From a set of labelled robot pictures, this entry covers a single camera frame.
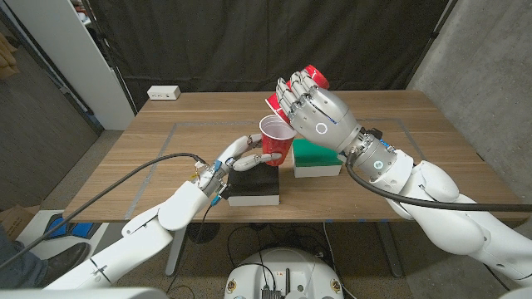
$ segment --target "wooden table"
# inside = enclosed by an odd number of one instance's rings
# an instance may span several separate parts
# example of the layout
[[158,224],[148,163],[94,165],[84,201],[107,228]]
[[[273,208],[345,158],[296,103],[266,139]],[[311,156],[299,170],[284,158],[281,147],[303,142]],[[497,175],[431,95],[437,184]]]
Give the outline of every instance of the wooden table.
[[[190,152],[211,163],[233,140],[259,132],[258,122],[272,114],[264,99],[272,92],[184,93],[178,100],[149,100],[101,161],[65,210],[88,199],[146,161]],[[479,203],[519,203],[491,167],[420,91],[337,91],[366,128],[416,162],[442,167],[460,191]],[[221,201],[207,222],[322,222],[402,220],[380,196],[366,191],[342,169],[338,177],[293,177],[288,157],[279,168],[279,206],[230,207]],[[165,201],[194,173],[189,158],[169,159],[140,171],[74,218],[77,222],[118,222]],[[200,211],[195,221],[201,220]],[[523,220],[527,213],[496,213]]]

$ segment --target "black cable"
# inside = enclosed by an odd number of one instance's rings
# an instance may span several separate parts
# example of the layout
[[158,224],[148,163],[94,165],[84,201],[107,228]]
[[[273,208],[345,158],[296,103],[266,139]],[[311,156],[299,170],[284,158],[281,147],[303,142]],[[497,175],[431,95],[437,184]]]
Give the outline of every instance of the black cable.
[[259,257],[260,257],[260,263],[263,264],[263,274],[264,274],[264,283],[266,284],[266,287],[268,287],[269,289],[269,285],[268,285],[268,279],[266,279],[266,271],[264,271],[264,261],[263,261],[263,254],[261,253],[261,251],[263,250],[263,246],[262,244],[260,243],[260,236],[259,236],[259,231],[255,231],[257,233],[257,239],[259,240]]
[[201,232],[203,231],[203,225],[205,224],[205,218],[207,217],[207,213],[210,211],[210,208],[212,207],[214,207],[214,205],[211,204],[205,211],[205,215],[203,215],[203,219],[201,219],[201,224],[199,225],[198,235],[196,236],[196,243],[200,240]]
[[[214,205],[210,205],[207,210],[205,211],[205,214],[203,215],[203,219],[201,219],[201,224],[199,226],[199,230],[198,230],[198,235],[196,236],[196,242],[198,242],[198,240],[200,240],[200,236],[201,236],[201,232],[203,230],[203,225],[205,223],[205,218],[207,217],[207,213],[210,211],[210,208],[214,207]],[[172,285],[174,284],[175,280],[177,279],[177,271],[175,272],[175,276],[174,276],[174,279],[172,279],[172,282],[170,283],[170,285],[168,286],[168,288],[166,289],[166,295],[168,295],[168,292],[170,291],[170,289],[172,288]],[[186,287],[188,288],[191,292],[192,292],[192,289],[190,289],[190,287],[186,286],[186,285],[181,285],[181,286],[177,286],[175,287],[174,289],[176,288],[180,288],[180,287]]]
[[177,287],[173,287],[171,290],[167,291],[166,294],[168,295],[168,292],[171,292],[171,291],[174,291],[174,290],[179,290],[182,287],[184,287],[184,288],[186,288],[186,289],[188,289],[190,291],[190,293],[192,294],[192,299],[196,298],[196,295],[194,294],[194,291],[192,291],[192,289],[189,286],[186,286],[186,285],[180,285],[180,286],[177,286]]
[[387,199],[395,200],[399,203],[407,203],[425,208],[439,208],[455,211],[486,211],[486,212],[532,212],[532,204],[509,204],[509,203],[440,203],[421,199],[412,199],[402,195],[393,194],[379,189],[366,180],[355,174],[352,169],[352,161],[355,155],[349,154],[346,162],[346,169],[351,178],[365,189],[375,194],[381,195]]
[[206,164],[205,161],[203,159],[201,159],[200,157],[198,157],[197,155],[189,154],[189,153],[168,154],[166,156],[162,156],[162,157],[159,157],[157,159],[153,159],[153,160],[151,160],[149,162],[144,163],[143,165],[133,169],[130,173],[126,174],[122,179],[117,180],[114,184],[112,184],[111,186],[107,187],[105,190],[101,191],[97,196],[93,197],[91,200],[89,200],[86,203],[84,203],[80,208],[76,209],[76,211],[72,212],[70,215],[68,215],[66,218],[64,218],[63,221],[61,221],[54,228],[52,228],[49,231],[47,231],[46,233],[44,233],[41,237],[37,238],[37,240],[35,240],[31,244],[27,245],[19,253],[15,254],[14,256],[9,258],[6,262],[4,262],[2,265],[0,265],[0,270],[4,269],[6,266],[8,266],[12,262],[14,262],[18,258],[20,258],[23,254],[25,254],[26,252],[29,252],[31,249],[36,247],[36,245],[38,245],[40,242],[42,242],[43,240],[48,238],[56,230],[58,230],[59,228],[62,228],[63,225],[65,225],[68,222],[70,222],[75,216],[77,216],[79,213],[83,212],[83,210],[88,208],[95,201],[97,201],[98,199],[102,198],[104,195],[108,194],[111,190],[116,188],[116,186],[124,183],[128,178],[132,177],[134,174],[138,173],[139,171],[143,170],[144,168],[146,168],[146,167],[148,167],[148,166],[150,166],[152,164],[155,164],[155,163],[160,162],[160,161],[165,160],[165,159],[171,159],[171,158],[175,158],[175,157],[190,157],[190,158],[195,159],[196,161],[199,161],[199,162],[201,162],[203,164]]
[[488,269],[488,271],[491,273],[491,275],[493,275],[493,277],[495,277],[495,279],[497,280],[497,282],[499,282],[500,285],[501,285],[506,291],[509,291],[509,290],[510,290],[510,288],[507,287],[507,286],[505,285],[505,283],[502,282],[502,281],[500,280],[500,278],[499,278],[498,276],[495,275],[495,273],[493,273],[493,270],[491,270],[491,268],[488,267],[488,265],[486,265],[486,264],[484,264],[484,263],[482,263],[482,264],[484,265],[484,267],[485,267],[486,269]]
[[[291,244],[291,246],[297,245],[297,246],[295,246],[296,248],[301,248],[302,250],[304,250],[306,252],[311,252],[311,250],[308,250],[309,248],[307,246],[304,246],[299,241],[302,240],[302,239],[313,240],[318,245],[318,249],[319,250],[316,251],[316,252],[321,251],[323,253],[323,261],[325,261],[330,267],[333,267],[333,257],[331,256],[331,254],[329,252],[329,247],[327,245],[325,245],[326,238],[325,238],[325,235],[322,233],[322,231],[320,231],[320,230],[318,230],[316,228],[310,227],[310,226],[306,226],[306,225],[295,225],[295,224],[292,224],[292,225],[287,226],[287,227],[276,226],[273,223],[270,223],[269,225],[270,225],[270,230],[271,230],[272,234],[276,238],[279,238],[279,237],[275,234],[275,232],[271,228],[277,228],[277,229],[293,228],[293,229],[288,230],[285,233],[285,235],[287,235],[289,233],[293,233],[293,235],[285,236],[284,239],[290,240],[290,242],[287,242],[287,243]],[[308,228],[308,229],[311,229],[312,231],[317,233],[322,238],[323,242],[320,242],[316,237],[314,237],[312,235],[304,235],[304,234],[298,233],[297,231],[295,231],[295,228]]]
[[238,267],[242,267],[242,266],[249,266],[249,265],[257,265],[257,266],[261,266],[263,269],[266,268],[266,270],[269,271],[269,274],[272,276],[272,279],[273,279],[273,289],[274,290],[277,290],[277,283],[275,282],[275,276],[273,275],[273,272],[272,270],[270,270],[268,267],[266,267],[266,265],[262,264],[262,263],[258,263],[258,262],[246,262],[246,263],[243,263],[243,264],[239,264],[236,268]]
[[235,268],[236,266],[234,265],[233,257],[231,256],[231,250],[229,248],[229,241],[231,240],[231,236],[233,236],[233,233],[236,233],[237,231],[239,231],[242,228],[248,228],[248,226],[246,225],[246,226],[243,226],[243,227],[239,227],[239,228],[233,229],[233,231],[227,237],[227,254],[229,255],[229,260],[231,261],[231,266],[233,266],[233,268]]

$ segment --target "red cup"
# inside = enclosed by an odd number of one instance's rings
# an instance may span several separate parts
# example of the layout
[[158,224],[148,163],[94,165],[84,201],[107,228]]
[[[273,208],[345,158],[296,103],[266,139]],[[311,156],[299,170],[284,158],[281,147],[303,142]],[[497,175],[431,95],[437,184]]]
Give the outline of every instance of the red cup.
[[[318,84],[319,87],[328,89],[329,88],[329,81],[325,78],[325,76],[316,69],[316,67],[312,65],[308,65],[305,67],[305,70],[308,72],[311,78],[313,78],[314,82]],[[288,88],[292,88],[291,82],[286,82],[286,85],[288,85]],[[290,120],[288,117],[284,114],[283,109],[281,108],[281,105],[279,104],[279,100],[277,98],[276,94],[272,94],[268,99],[266,99],[266,104],[270,107],[270,109],[278,115],[281,119],[283,119],[287,124],[290,124]]]
[[298,132],[284,122],[278,115],[268,115],[260,120],[260,131],[263,134],[263,154],[280,153],[280,159],[266,162],[271,166],[279,166],[284,162],[293,138]]

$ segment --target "cable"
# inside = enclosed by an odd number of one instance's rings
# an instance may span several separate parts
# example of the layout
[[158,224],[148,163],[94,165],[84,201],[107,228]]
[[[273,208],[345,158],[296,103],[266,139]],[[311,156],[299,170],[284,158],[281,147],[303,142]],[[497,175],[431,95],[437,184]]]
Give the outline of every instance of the cable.
[[502,281],[500,280],[500,278],[499,278],[498,276],[495,275],[495,273],[493,273],[493,270],[491,270],[491,268],[488,267],[488,265],[486,265],[486,264],[484,264],[484,263],[482,263],[482,264],[484,265],[484,267],[485,267],[486,269],[488,269],[488,271],[491,273],[491,275],[493,275],[493,277],[495,277],[495,279],[497,280],[497,282],[499,282],[500,285],[501,285],[506,291],[509,291],[509,290],[510,290],[510,288],[507,287],[507,286],[505,285],[505,283],[502,282]]
[[399,194],[393,194],[385,190],[379,189],[372,184],[369,184],[355,174],[352,169],[352,161],[355,156],[353,153],[347,156],[346,169],[351,178],[360,184],[365,189],[372,191],[375,194],[381,195],[387,199],[395,200],[399,203],[407,203],[425,208],[439,208],[454,211],[486,211],[486,212],[532,212],[532,204],[508,204],[508,203],[440,203],[421,199],[408,198]]
[[243,264],[239,264],[236,268],[238,267],[242,267],[242,266],[249,266],[249,265],[257,265],[257,266],[261,266],[263,269],[266,268],[266,270],[269,271],[269,275],[272,276],[272,279],[273,279],[273,289],[274,290],[277,290],[277,283],[275,282],[275,276],[273,275],[273,272],[272,270],[270,270],[268,267],[266,267],[266,265],[262,264],[262,263],[258,263],[258,262],[246,262],[246,263],[243,263]]
[[171,290],[166,292],[166,295],[168,295],[169,292],[174,291],[174,290],[179,290],[182,287],[184,287],[184,288],[186,288],[186,289],[188,289],[190,291],[190,293],[192,294],[192,299],[196,298],[196,295],[194,294],[194,291],[192,291],[192,289],[189,286],[186,286],[186,285],[180,285],[180,286],[177,286],[177,287],[173,287]]
[[200,240],[200,236],[203,231],[203,226],[205,224],[205,218],[207,217],[207,213],[210,211],[210,208],[212,207],[214,207],[214,205],[211,204],[205,211],[205,215],[203,215],[203,219],[201,219],[201,224],[199,225],[198,235],[196,236],[196,243]]
[[77,216],[79,213],[83,212],[83,210],[88,208],[95,201],[97,201],[98,199],[102,198],[104,195],[108,194],[111,190],[116,188],[116,186],[124,183],[128,178],[132,177],[134,174],[138,173],[139,171],[143,170],[144,168],[146,168],[146,167],[148,167],[148,166],[150,166],[152,164],[155,164],[155,163],[160,162],[160,161],[165,160],[165,159],[171,159],[171,158],[175,158],[175,157],[190,157],[190,158],[193,158],[196,161],[199,161],[199,162],[201,162],[203,164],[206,164],[205,161],[203,159],[201,159],[200,157],[198,157],[197,155],[189,154],[189,153],[168,154],[168,155],[165,155],[165,156],[162,156],[162,157],[159,157],[157,159],[153,159],[153,160],[151,160],[149,162],[144,163],[143,165],[133,169],[130,173],[126,174],[122,179],[117,180],[114,184],[112,184],[111,186],[107,187],[105,190],[101,191],[97,196],[93,197],[91,200],[89,200],[86,203],[84,203],[76,211],[72,212],[70,215],[68,215],[66,218],[64,218],[63,221],[61,221],[54,228],[52,228],[49,231],[47,231],[46,233],[44,233],[41,237],[37,238],[37,240],[33,241],[31,244],[26,246],[19,253],[15,254],[14,256],[9,258],[6,262],[4,262],[2,265],[0,265],[0,270],[4,269],[9,264],[14,262],[18,258],[20,258],[23,254],[25,254],[26,252],[29,252],[31,249],[36,247],[36,245],[38,245],[40,242],[42,242],[43,240],[48,238],[56,230],[58,230],[59,228],[62,228],[63,225],[65,225],[68,222],[70,222],[75,216]]
[[[199,226],[199,230],[198,230],[198,235],[196,236],[196,242],[198,242],[198,240],[200,240],[200,236],[201,236],[201,232],[203,230],[203,225],[205,223],[205,218],[207,217],[207,213],[210,211],[210,208],[214,207],[214,205],[210,205],[207,210],[205,211],[205,214],[203,215],[203,219],[201,219],[201,224]],[[166,289],[166,295],[168,295],[168,293],[170,292],[170,289],[172,288],[172,285],[174,284],[175,280],[177,279],[177,271],[175,272],[175,276],[174,276],[174,279],[172,279],[172,282],[170,283],[170,285],[168,286],[168,289]],[[186,287],[190,290],[190,292],[192,293],[192,298],[194,299],[195,298],[195,295],[194,295],[194,292],[192,291],[192,289],[186,285],[180,285],[180,286],[177,286],[171,290],[175,290],[175,289],[178,289],[180,287]]]
[[331,247],[331,242],[329,242],[329,236],[327,235],[327,229],[325,228],[325,223],[323,223],[323,232],[325,233],[325,238],[327,239],[327,244],[329,246],[329,251],[331,252],[332,266],[334,267],[334,271],[336,271],[336,263],[334,262],[333,248]]
[[351,293],[351,292],[350,292],[350,291],[349,291],[349,290],[348,290],[343,284],[342,284],[342,287],[343,287],[342,290],[343,290],[344,292],[346,292],[347,294],[349,294],[349,296],[351,296],[352,299],[357,299],[357,298],[355,297],[355,295],[353,295],[353,294],[352,294],[352,293]]
[[332,266],[334,267],[334,271],[338,274],[338,279],[340,279],[340,283],[342,283],[342,289],[349,294],[353,299],[357,299],[343,284],[343,278],[340,277],[340,271],[336,267],[336,263],[334,262],[334,254],[333,254],[333,247],[331,246],[331,243],[329,242],[329,236],[327,235],[327,229],[325,228],[325,223],[323,223],[323,233],[325,234],[325,238],[327,239],[327,244],[329,245],[329,250],[331,251],[331,257],[332,257]]
[[266,283],[266,287],[268,287],[268,289],[269,289],[268,279],[266,279],[266,271],[264,271],[263,254],[261,253],[263,246],[260,243],[259,231],[255,231],[255,232],[257,233],[257,239],[259,240],[259,257],[260,257],[260,263],[263,264],[264,283]]
[[[306,226],[306,225],[295,225],[294,223],[292,223],[290,226],[287,226],[287,227],[276,226],[273,223],[269,223],[269,226],[270,226],[270,231],[272,232],[273,236],[276,237],[277,239],[280,239],[280,237],[277,236],[277,234],[273,231],[272,228],[277,228],[277,229],[289,228],[289,230],[285,233],[285,236],[282,241],[269,244],[268,246],[266,246],[266,248],[287,246],[288,244],[290,247],[301,248],[302,250],[306,252],[320,252],[321,251],[323,253],[323,261],[325,261],[330,267],[334,267],[334,262],[331,259],[330,250],[328,248],[328,245],[326,244],[326,238],[325,238],[325,235],[323,234],[323,231],[320,231],[316,228]],[[304,234],[297,232],[296,229],[298,228],[307,228],[307,229],[314,231],[323,239],[323,242],[318,241],[313,235],[304,235]],[[305,246],[305,244],[301,242],[304,239],[310,239],[314,241],[317,244],[317,246],[314,246],[314,247]]]
[[233,233],[239,231],[240,229],[242,228],[247,228],[248,226],[243,226],[243,227],[239,227],[239,228],[235,228],[230,234],[229,236],[227,237],[227,254],[229,255],[229,260],[231,261],[231,266],[233,266],[233,268],[236,268],[236,266],[234,265],[234,261],[233,261],[233,257],[231,256],[231,250],[229,249],[229,241],[231,240],[231,236],[233,236]]

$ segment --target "jeans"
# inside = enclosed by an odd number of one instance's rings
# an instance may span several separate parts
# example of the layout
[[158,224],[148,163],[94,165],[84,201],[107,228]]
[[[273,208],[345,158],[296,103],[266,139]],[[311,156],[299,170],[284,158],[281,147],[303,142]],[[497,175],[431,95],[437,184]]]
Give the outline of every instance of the jeans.
[[[13,243],[7,239],[6,231],[0,225],[0,263],[6,262],[22,249],[21,243]],[[41,260],[33,253],[27,252],[0,270],[0,288],[37,287],[44,278],[47,267],[47,260]]]

